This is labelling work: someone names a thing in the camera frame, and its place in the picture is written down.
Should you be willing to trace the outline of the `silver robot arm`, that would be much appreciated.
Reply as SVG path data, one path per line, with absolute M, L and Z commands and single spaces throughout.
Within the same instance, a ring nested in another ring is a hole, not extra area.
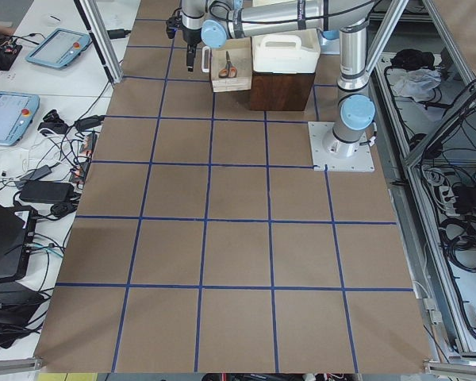
M 336 158 L 356 154 L 374 116 L 366 96 L 367 26 L 372 1 L 288 1 L 244 7 L 241 1 L 183 1 L 167 21 L 182 31 L 186 67 L 193 71 L 200 43 L 220 48 L 230 39 L 297 30 L 336 30 L 340 36 L 339 117 L 322 144 Z

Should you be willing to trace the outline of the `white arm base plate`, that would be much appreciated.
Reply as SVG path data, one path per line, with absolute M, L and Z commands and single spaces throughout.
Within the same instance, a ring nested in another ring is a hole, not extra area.
M 313 170 L 373 172 L 375 167 L 366 133 L 362 132 L 354 143 L 344 143 L 334 136 L 333 126 L 329 121 L 308 123 Z

